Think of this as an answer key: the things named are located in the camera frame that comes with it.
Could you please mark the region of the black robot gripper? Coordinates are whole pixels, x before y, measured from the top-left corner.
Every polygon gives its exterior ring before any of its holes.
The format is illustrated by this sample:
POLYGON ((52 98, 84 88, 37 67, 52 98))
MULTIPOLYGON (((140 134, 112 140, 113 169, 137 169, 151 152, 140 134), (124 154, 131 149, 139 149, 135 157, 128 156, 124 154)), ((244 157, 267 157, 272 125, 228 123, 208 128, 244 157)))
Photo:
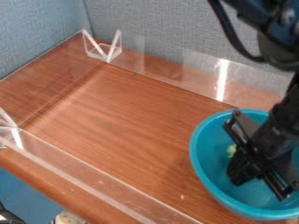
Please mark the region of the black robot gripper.
POLYGON ((273 113, 259 124, 240 110, 224 122, 236 152, 228 162, 228 176, 236 186, 253 178, 263 179, 279 200, 299 190, 299 171, 292 154, 299 146, 299 133, 279 123, 273 113))

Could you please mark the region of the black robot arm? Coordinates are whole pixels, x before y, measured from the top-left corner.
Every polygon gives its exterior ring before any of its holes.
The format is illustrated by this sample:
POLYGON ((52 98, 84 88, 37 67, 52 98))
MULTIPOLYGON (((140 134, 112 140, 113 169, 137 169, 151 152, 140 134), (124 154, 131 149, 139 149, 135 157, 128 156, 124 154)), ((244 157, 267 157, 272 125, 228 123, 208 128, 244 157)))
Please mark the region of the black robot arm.
POLYGON ((264 122, 255 122, 240 110, 232 112, 224 129, 237 149, 228 163, 231 182, 240 186, 253 178, 265 181, 284 200, 299 190, 299 170, 293 151, 299 148, 299 0, 212 0, 228 41, 243 56, 293 72, 284 98, 273 105, 264 122), (260 54, 245 50, 223 4, 256 30, 260 54))

